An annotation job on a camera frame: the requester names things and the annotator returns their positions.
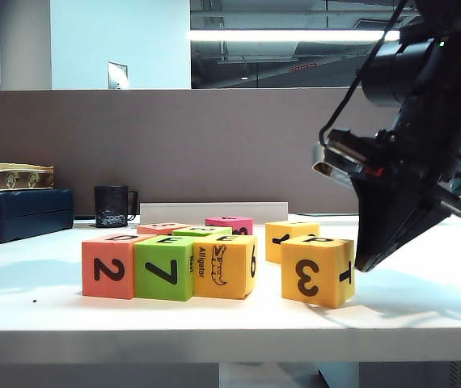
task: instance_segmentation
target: orange block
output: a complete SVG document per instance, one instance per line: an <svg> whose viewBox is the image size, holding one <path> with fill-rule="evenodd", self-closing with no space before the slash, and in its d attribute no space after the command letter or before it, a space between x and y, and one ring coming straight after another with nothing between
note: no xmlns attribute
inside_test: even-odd
<svg viewBox="0 0 461 388"><path fill-rule="evenodd" d="M137 226L138 234L172 234L173 230L189 228L190 225L177 222L158 222L156 224L144 224Z"/></svg>
<svg viewBox="0 0 461 388"><path fill-rule="evenodd" d="M151 237L117 233L83 241L83 295L133 298L133 245Z"/></svg>
<svg viewBox="0 0 461 388"><path fill-rule="evenodd" d="M256 236L211 234L195 240L193 253L195 296L244 299L254 289Z"/></svg>

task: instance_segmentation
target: toy block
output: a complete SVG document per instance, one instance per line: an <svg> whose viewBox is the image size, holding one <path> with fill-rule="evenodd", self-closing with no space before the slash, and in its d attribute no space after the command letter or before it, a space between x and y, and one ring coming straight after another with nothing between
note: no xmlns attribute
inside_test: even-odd
<svg viewBox="0 0 461 388"><path fill-rule="evenodd" d="M195 296L244 299L256 286L256 236L211 234L193 252Z"/></svg>
<svg viewBox="0 0 461 388"><path fill-rule="evenodd" d="M232 234L232 228L230 226L190 226L173 230L174 236L205 237L210 234Z"/></svg>
<svg viewBox="0 0 461 388"><path fill-rule="evenodd" d="M354 242L313 235L281 244L281 295L337 308L354 295Z"/></svg>
<svg viewBox="0 0 461 388"><path fill-rule="evenodd" d="M192 296L194 237L156 236L135 244L135 297L187 301Z"/></svg>
<svg viewBox="0 0 461 388"><path fill-rule="evenodd" d="M208 217L206 226L230 226L232 234L252 234L254 220L250 217Z"/></svg>
<svg viewBox="0 0 461 388"><path fill-rule="evenodd" d="M177 222L159 222L157 224L144 224L137 226L138 234L169 234L173 233L173 230L188 228L190 225L179 224Z"/></svg>
<svg viewBox="0 0 461 388"><path fill-rule="evenodd" d="M83 241L83 295L133 298L134 244L154 236L119 233Z"/></svg>
<svg viewBox="0 0 461 388"><path fill-rule="evenodd" d="M318 222L276 221L267 222L265 226L265 256L267 261L281 263L281 243L290 238L305 234L320 233Z"/></svg>

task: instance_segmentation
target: black mug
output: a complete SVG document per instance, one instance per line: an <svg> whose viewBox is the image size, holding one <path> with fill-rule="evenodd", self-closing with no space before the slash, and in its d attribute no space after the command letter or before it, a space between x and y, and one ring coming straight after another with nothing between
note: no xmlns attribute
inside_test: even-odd
<svg viewBox="0 0 461 388"><path fill-rule="evenodd" d="M129 194L133 194L131 213L128 217ZM119 228L127 226L137 214L137 192L128 186L94 186L95 226Z"/></svg>

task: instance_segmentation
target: ceiling light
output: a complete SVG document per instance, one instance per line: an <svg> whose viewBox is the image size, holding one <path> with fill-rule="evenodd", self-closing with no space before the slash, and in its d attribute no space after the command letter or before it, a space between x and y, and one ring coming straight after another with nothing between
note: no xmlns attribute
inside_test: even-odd
<svg viewBox="0 0 461 388"><path fill-rule="evenodd" d="M204 42L375 42L383 31L366 30L191 30L189 39ZM398 40L399 31L385 40Z"/></svg>

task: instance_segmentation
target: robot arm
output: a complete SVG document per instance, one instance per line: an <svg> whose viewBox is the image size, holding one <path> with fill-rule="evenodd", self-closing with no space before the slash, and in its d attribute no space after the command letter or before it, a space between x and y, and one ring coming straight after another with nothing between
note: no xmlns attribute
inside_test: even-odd
<svg viewBox="0 0 461 388"><path fill-rule="evenodd" d="M445 188L461 158L461 0L421 0L423 24L402 29L362 74L374 103L400 105L375 138L333 129L314 169L354 188L359 200L356 268L369 271L451 214Z"/></svg>

